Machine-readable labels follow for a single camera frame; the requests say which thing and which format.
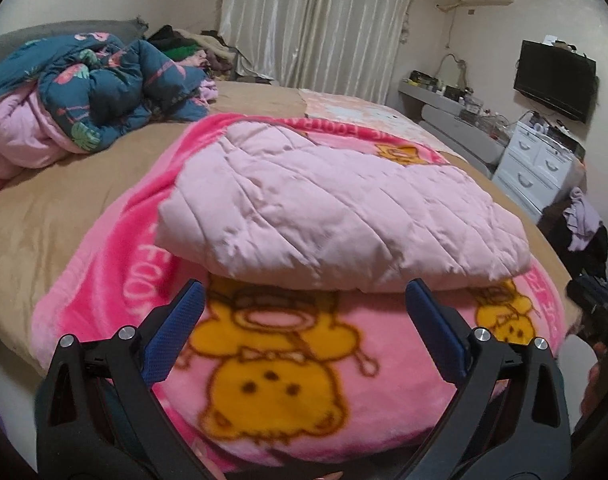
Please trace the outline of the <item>white drawer dresser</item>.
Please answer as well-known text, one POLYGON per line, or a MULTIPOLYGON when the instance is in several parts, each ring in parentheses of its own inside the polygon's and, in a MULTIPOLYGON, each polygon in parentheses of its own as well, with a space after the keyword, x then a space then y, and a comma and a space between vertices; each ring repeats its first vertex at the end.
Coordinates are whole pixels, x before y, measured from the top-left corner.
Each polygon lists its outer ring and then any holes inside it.
POLYGON ((584 165, 561 144, 517 122, 491 181, 538 223, 546 207, 566 200, 584 180, 584 165))

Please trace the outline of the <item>grey desk unit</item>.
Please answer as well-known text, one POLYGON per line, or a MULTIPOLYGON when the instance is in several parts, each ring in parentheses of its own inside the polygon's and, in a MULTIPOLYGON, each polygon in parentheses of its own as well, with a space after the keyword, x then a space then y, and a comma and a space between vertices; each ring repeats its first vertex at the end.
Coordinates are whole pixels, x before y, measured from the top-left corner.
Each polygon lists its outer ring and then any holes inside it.
POLYGON ((463 106, 436 92, 400 81, 398 92, 405 114, 436 136, 470 165, 491 179, 504 147, 459 117, 463 106))

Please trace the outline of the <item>tan bed sheet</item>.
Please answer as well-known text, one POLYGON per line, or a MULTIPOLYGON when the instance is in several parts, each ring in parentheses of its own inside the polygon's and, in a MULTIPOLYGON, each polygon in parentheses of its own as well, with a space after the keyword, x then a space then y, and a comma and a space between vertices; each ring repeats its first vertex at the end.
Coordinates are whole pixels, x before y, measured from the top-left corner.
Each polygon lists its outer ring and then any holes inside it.
MULTIPOLYGON (((219 97, 211 113, 269 117, 316 116, 308 98, 337 100, 357 114, 373 103, 269 84, 217 84, 219 97)), ((147 125, 127 134, 108 150, 73 156, 40 171, 25 170, 0 191, 0 339, 20 359, 45 375, 31 354, 31 320, 35 304, 48 292, 101 214, 152 168, 183 133, 185 124, 147 125)), ((535 223, 476 168, 445 145, 438 151, 465 171, 494 201, 522 221, 532 254, 546 269, 564 304, 562 341, 580 318, 566 297, 570 276, 535 223)))

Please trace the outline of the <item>teal floral comforter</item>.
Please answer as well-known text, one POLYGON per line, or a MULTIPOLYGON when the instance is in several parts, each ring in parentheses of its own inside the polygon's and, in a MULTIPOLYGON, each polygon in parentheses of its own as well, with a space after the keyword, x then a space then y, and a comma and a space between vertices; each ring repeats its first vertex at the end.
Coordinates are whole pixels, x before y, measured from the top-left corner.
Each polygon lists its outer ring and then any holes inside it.
POLYGON ((107 32, 32 40, 0 62, 0 180, 110 148, 150 122, 197 122, 218 96, 200 66, 107 32))

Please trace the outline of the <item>pink quilted jacket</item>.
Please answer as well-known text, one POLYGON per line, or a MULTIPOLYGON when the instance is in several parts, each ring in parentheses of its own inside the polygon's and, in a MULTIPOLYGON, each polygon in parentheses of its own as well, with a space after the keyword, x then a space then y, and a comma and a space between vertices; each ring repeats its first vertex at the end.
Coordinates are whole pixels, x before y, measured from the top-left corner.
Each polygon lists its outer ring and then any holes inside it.
POLYGON ((302 290, 485 287, 530 263, 520 219, 438 154, 249 119, 182 165, 156 241, 222 278, 302 290))

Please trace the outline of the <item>lilac hanging garment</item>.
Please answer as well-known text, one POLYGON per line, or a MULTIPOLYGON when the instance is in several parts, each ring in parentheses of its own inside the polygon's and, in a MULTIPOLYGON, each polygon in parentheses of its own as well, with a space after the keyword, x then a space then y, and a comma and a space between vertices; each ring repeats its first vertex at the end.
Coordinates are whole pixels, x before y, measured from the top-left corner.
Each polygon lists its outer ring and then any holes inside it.
POLYGON ((570 232, 570 252, 582 252, 603 226, 599 213, 587 200, 581 188, 573 188, 569 192, 570 203, 563 211, 567 229, 570 232))

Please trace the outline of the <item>pink cartoon fleece blanket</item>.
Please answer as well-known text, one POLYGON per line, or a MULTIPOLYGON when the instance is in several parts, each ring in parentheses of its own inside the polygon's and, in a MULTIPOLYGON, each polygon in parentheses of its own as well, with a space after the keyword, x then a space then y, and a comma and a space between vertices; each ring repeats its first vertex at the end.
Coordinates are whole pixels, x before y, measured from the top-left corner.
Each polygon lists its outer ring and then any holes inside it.
MULTIPOLYGON (((436 424, 453 388, 439 378, 411 324, 406 287, 360 292, 249 284, 209 273, 157 244, 159 204, 182 165, 239 119, 291 126, 334 143, 415 145, 448 162, 421 143, 345 122, 204 118, 115 200, 38 301, 34 357, 47 364, 67 333, 91 341, 136 325, 186 281, 198 280, 205 288, 203 318, 156 393, 179 432, 211 445, 220 466, 278 466, 289 458, 337 462, 411 441, 436 424)), ((468 324, 501 341, 562 342, 564 304, 532 249, 528 269, 514 278, 431 289, 468 324)))

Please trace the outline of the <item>black wall television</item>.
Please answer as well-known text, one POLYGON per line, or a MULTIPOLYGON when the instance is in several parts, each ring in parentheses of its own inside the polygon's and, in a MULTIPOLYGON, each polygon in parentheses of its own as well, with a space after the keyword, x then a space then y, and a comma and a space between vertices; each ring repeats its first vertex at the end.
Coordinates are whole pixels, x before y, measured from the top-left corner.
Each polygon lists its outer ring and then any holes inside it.
POLYGON ((591 116, 598 88, 596 62, 559 47, 524 40, 513 89, 575 122, 591 116))

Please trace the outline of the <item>white pleated curtain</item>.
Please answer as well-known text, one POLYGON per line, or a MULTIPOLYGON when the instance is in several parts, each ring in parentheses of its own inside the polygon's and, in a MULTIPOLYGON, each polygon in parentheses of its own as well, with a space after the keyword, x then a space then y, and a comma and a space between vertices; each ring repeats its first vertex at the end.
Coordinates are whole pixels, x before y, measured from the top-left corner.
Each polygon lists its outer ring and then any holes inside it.
POLYGON ((383 103, 412 0, 223 0, 235 70, 282 87, 383 103))

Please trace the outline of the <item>pile of mixed clothes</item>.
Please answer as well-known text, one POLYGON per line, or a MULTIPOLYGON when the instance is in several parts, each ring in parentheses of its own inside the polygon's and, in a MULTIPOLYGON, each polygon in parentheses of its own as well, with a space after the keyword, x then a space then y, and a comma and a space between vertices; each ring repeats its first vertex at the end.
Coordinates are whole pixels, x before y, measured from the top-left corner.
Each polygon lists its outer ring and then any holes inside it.
POLYGON ((216 30, 196 34, 164 25, 147 40, 173 61, 202 68, 213 79, 272 84, 269 78, 244 73, 245 57, 237 48, 228 46, 216 30))

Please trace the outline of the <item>pale pink kitty blanket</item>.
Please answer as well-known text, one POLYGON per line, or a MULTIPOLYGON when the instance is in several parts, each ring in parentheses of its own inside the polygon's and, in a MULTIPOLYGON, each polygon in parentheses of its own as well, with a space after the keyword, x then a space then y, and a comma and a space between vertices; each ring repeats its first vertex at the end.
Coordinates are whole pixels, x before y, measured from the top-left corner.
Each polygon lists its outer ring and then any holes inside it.
POLYGON ((388 106, 354 96, 340 96, 307 89, 299 89, 298 93, 306 103, 307 117, 377 129, 396 138, 418 142, 435 151, 456 156, 452 148, 438 140, 432 133, 388 106))

